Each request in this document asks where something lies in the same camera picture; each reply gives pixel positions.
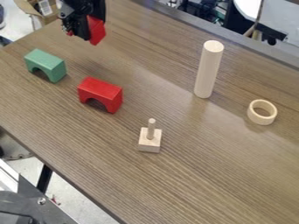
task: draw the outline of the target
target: green block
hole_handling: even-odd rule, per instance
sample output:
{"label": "green block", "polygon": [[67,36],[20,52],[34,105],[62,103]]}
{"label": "green block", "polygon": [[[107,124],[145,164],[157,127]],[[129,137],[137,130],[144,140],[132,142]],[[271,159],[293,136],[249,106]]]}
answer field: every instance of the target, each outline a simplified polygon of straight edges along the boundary
{"label": "green block", "polygon": [[35,49],[25,55],[24,61],[29,72],[34,73],[37,69],[40,69],[52,83],[60,81],[66,75],[66,63],[64,60],[39,49]]}

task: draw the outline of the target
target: wooden peg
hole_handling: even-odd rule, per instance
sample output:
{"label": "wooden peg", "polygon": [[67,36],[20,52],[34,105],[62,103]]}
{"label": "wooden peg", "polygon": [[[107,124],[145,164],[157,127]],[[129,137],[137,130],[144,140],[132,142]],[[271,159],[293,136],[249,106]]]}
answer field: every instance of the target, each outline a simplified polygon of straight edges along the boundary
{"label": "wooden peg", "polygon": [[141,128],[138,150],[145,152],[159,153],[162,139],[162,130],[156,129],[156,120],[149,119],[148,128]]}

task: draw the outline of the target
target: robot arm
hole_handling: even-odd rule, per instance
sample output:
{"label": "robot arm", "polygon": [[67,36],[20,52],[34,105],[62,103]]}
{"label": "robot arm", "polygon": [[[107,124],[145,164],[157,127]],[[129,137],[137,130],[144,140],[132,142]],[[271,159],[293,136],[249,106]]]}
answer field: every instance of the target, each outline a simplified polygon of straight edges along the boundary
{"label": "robot arm", "polygon": [[75,35],[97,45],[106,35],[105,0],[64,0],[59,18],[67,35]]}

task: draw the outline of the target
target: wooden cylinder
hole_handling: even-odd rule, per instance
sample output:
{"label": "wooden cylinder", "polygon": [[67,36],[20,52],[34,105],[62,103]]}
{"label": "wooden cylinder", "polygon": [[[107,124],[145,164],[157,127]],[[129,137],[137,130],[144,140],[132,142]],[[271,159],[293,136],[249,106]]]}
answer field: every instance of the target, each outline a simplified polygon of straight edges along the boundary
{"label": "wooden cylinder", "polygon": [[204,43],[194,87],[196,96],[200,98],[211,96],[224,48],[217,40],[209,40]]}
{"label": "wooden cylinder", "polygon": [[146,136],[149,140],[155,137],[156,120],[154,118],[149,119],[148,135]]}

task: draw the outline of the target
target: wooden table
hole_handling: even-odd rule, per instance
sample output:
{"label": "wooden table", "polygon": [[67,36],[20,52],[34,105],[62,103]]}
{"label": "wooden table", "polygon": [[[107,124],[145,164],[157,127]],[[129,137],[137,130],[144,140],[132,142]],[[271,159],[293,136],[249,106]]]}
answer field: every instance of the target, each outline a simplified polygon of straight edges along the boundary
{"label": "wooden table", "polygon": [[[98,46],[69,38],[60,22],[0,52],[1,126],[119,222],[299,223],[299,72],[124,0],[109,2]],[[193,93],[203,43],[226,46],[213,95]],[[27,72],[34,48],[66,60],[58,84]],[[88,75],[122,86],[114,115],[81,104]],[[247,119],[268,99],[273,125]],[[137,151],[155,117],[160,154]]]}

